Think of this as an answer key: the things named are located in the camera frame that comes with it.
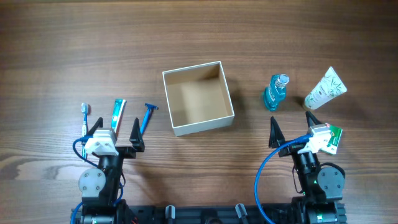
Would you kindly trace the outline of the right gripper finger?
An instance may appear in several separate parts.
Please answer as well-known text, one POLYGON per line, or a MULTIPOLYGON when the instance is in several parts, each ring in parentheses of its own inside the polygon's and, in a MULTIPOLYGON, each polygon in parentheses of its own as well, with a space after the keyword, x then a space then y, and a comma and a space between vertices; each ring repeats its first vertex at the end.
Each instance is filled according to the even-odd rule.
POLYGON ((310 111, 306 111, 305 115, 306 115, 308 127, 315 126, 315 125, 320 125, 322 123, 310 111))
POLYGON ((270 125, 269 147, 278 148, 281 144, 285 143, 285 137, 278 125, 278 122, 273 116, 271 117, 270 125))

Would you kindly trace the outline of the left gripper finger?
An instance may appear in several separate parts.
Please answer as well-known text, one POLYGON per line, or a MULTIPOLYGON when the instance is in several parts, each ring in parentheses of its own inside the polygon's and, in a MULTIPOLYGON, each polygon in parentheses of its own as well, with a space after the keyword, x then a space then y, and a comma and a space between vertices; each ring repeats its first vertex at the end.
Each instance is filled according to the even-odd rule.
POLYGON ((93 127, 89 131, 87 131, 86 135, 92 136, 98 128, 102 128, 102 127, 103 127, 103 118, 99 117, 97 119, 96 123, 93 125, 93 127))
POLYGON ((139 125, 139 119, 135 118, 133 126, 132 126, 132 131, 129 137, 129 141, 132 144, 133 149, 136 152, 144 152, 145 151, 145 145, 144 145, 144 140, 142 138, 142 133, 141 133, 141 127, 139 125))

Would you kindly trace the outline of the blue white toothbrush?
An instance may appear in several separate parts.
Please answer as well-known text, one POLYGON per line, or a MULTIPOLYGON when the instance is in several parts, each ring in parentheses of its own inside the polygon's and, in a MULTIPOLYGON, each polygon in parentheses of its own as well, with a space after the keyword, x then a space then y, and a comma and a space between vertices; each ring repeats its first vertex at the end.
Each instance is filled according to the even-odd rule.
MULTIPOLYGON (((88 122, 87 122, 87 117, 88 117, 88 105, 86 103, 82 103, 81 104, 81 112, 83 114, 83 125, 81 127, 81 134, 83 137, 86 136, 87 134, 87 130, 88 130, 88 122)), ((85 145, 82 144, 82 150, 81 150, 82 156, 86 159, 87 158, 87 154, 86 154, 86 150, 85 150, 85 145)))

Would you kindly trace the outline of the green soap box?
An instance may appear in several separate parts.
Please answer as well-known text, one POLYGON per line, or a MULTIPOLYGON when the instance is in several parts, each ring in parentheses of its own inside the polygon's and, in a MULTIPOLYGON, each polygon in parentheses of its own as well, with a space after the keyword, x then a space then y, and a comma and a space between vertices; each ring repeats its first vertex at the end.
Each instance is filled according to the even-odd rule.
POLYGON ((338 145, 343 134, 343 129, 329 123, 326 123, 326 126, 331 131, 331 138, 326 147, 322 148, 321 151, 331 155, 335 155, 337 153, 338 145))

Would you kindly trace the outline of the teal toothpaste tube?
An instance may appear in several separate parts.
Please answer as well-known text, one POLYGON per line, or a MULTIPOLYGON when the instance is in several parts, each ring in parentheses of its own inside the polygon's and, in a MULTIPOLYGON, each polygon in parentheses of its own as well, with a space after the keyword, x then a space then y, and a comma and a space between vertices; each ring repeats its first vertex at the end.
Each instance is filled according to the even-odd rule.
POLYGON ((116 99, 114 102, 113 114, 111 118, 111 128, 117 134, 119 129, 120 120, 123 116, 126 100, 116 99))

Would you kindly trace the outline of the blue disposable razor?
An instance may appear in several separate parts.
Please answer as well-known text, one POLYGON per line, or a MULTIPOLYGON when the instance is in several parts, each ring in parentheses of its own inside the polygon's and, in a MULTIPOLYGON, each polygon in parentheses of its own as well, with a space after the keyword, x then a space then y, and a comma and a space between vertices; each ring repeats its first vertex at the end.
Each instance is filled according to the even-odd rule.
POLYGON ((140 132, 141 132, 142 135, 144 134, 144 132, 145 132, 145 130, 147 128, 147 125, 149 124, 149 120, 150 120, 150 118, 152 116, 152 113, 155 110, 159 109, 158 106, 152 105, 152 104, 149 104, 149 103, 145 103, 145 106, 146 106, 147 110, 146 110, 146 113, 144 115, 144 119, 143 119, 143 122, 142 122, 141 128, 140 128, 140 132))

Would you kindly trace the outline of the white lotion tube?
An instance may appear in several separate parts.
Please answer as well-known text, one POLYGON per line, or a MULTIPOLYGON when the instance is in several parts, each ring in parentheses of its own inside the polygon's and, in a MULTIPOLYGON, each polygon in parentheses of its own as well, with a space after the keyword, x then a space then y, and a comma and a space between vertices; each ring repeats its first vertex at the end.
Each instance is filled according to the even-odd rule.
POLYGON ((344 83, 334 68, 330 67, 316 87, 305 97, 303 105, 310 110, 316 110, 346 92, 347 88, 344 83))

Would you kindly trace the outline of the blue mouthwash bottle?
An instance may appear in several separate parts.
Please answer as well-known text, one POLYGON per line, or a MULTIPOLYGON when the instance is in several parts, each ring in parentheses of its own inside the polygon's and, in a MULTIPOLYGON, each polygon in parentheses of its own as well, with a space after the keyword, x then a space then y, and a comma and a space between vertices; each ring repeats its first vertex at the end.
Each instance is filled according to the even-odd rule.
POLYGON ((264 89, 262 94, 264 105, 269 111, 277 110, 279 103, 285 100, 287 94, 286 86, 289 81, 290 78, 286 74, 272 76, 269 85, 264 89))

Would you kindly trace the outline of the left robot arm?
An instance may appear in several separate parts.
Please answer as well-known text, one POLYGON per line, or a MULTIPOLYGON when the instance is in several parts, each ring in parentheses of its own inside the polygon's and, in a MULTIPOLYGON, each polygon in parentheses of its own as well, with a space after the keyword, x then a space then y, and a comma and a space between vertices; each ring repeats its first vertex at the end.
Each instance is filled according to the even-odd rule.
POLYGON ((74 153, 92 165, 78 181, 81 202, 72 211, 70 223, 138 223, 138 217, 123 199, 123 162, 144 152, 139 120, 136 118, 130 135, 130 146, 117 146, 113 128, 104 128, 103 119, 72 144, 74 153))

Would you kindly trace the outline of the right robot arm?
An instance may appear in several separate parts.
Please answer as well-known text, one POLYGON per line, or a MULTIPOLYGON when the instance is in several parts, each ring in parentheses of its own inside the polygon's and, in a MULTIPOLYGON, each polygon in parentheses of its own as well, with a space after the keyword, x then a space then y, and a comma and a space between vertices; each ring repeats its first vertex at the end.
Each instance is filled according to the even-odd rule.
POLYGON ((309 111, 305 113, 308 125, 305 141, 299 140, 288 146, 276 119, 271 118, 269 147, 277 149, 279 157, 290 156, 301 189, 290 203, 262 204, 272 223, 337 223, 347 222, 343 198, 346 174, 343 168, 332 163, 321 163, 317 153, 335 155, 343 130, 329 123, 322 123, 309 111))

